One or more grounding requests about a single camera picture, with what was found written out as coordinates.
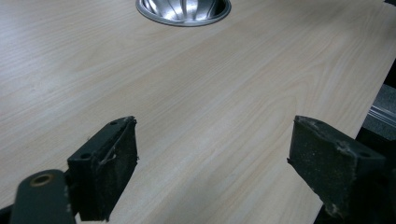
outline black plastic part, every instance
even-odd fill
[[[68,201],[64,173],[47,170],[24,179],[18,187],[9,223],[76,223]]]
[[[396,0],[385,0],[385,2],[396,6]]]
[[[385,157],[330,125],[296,116],[288,162],[324,202],[333,217],[357,218],[366,203],[366,183]]]
[[[109,122],[68,160],[74,213],[109,220],[137,165],[134,117]]]
[[[361,128],[356,141],[386,157],[384,170],[375,176],[374,181],[368,184],[366,194],[361,197],[372,199],[369,212],[359,212],[366,223],[396,223],[396,141]],[[330,217],[324,206],[320,209],[315,224],[353,223],[337,217]]]
[[[9,223],[11,219],[12,205],[0,209],[0,223]]]

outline wooden table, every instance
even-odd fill
[[[133,115],[140,161],[111,223],[312,223],[321,202],[286,163],[293,118],[357,134],[396,57],[396,8],[231,3],[180,28],[133,0],[3,0],[0,206]]]

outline metal bowl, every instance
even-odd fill
[[[136,0],[145,17],[175,26],[202,26],[220,21],[231,11],[229,0]]]

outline stainless steel bowl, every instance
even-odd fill
[[[145,17],[175,26],[202,26],[220,21],[231,10],[229,0],[136,0]]]

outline light wood grain surface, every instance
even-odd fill
[[[287,165],[292,120],[355,136],[396,56],[381,0],[232,0],[180,28],[132,0],[0,3],[0,206],[107,122],[137,119],[140,161],[110,223],[312,223]]]

